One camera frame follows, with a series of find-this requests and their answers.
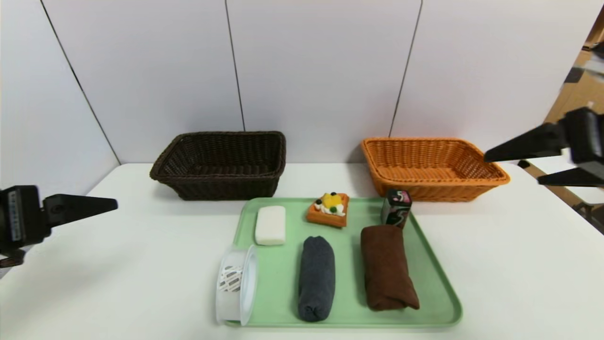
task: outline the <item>basket rim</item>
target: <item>basket rim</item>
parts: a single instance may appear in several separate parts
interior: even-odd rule
[[[496,168],[496,170],[500,173],[499,177],[496,178],[450,178],[446,180],[441,179],[425,179],[425,178],[392,178],[387,177],[381,174],[378,170],[377,165],[375,164],[375,160],[373,159],[373,155],[368,149],[369,143],[379,143],[379,142],[409,142],[409,141],[422,141],[422,142],[460,142],[468,147],[470,147],[473,151],[483,154],[480,149],[478,149],[474,144],[468,142],[467,140],[455,137],[373,137],[366,138],[361,142],[361,148],[363,153],[365,154],[365,158],[367,159],[367,163],[369,164],[369,170],[371,175],[380,181],[396,183],[396,185],[422,185],[422,186],[499,186],[508,184],[511,180],[510,176],[497,164],[497,163],[487,163]]]
[[[235,135],[235,136],[254,136],[254,135],[275,135],[279,138],[280,147],[278,151],[278,163],[277,169],[258,175],[245,175],[245,174],[208,174],[208,175],[162,175],[159,171],[164,167],[166,161],[172,155],[174,148],[183,138],[189,136],[200,136],[200,135]],[[221,180],[269,180],[279,178],[285,170],[285,155],[286,155],[286,139],[285,135],[280,131],[204,131],[204,132],[188,132],[176,136],[172,142],[166,147],[166,149],[159,155],[153,166],[149,176],[151,179],[159,181],[161,183],[173,183],[173,181],[186,181],[186,180],[206,180],[206,181],[221,181]]]

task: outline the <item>rolled towel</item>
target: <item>rolled towel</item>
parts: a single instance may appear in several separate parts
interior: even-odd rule
[[[361,252],[369,308],[419,309],[419,299],[409,277],[401,228],[392,225],[363,228]]]
[[[309,322],[327,319],[336,290],[335,257],[323,237],[304,241],[298,282],[298,314]]]

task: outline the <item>light green plastic tray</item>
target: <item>light green plastic tray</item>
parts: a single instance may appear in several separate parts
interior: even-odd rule
[[[284,206],[286,242],[281,246],[258,246],[258,282],[251,327],[357,327],[411,328],[446,327],[461,319],[461,304],[415,218],[403,230],[409,272],[420,301],[420,309],[374,312],[367,307],[361,229],[380,224],[383,198],[351,198],[348,226],[337,229],[306,222],[305,214],[314,198],[256,198],[241,213],[234,244],[247,248],[254,242],[258,209]],[[304,240],[322,236],[333,247],[336,291],[332,311],[325,321],[298,318],[298,268]]]

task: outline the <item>wicker basket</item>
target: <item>wicker basket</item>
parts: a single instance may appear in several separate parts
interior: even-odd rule
[[[510,177],[462,139],[369,138],[361,143],[377,192],[409,191],[414,201],[471,201]]]
[[[250,200],[273,196],[284,168],[280,132],[195,132],[177,136],[150,176],[183,200]]]

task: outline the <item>soap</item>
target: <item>soap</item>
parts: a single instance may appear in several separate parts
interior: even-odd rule
[[[258,210],[255,238],[261,246],[285,243],[285,207],[266,206]]]

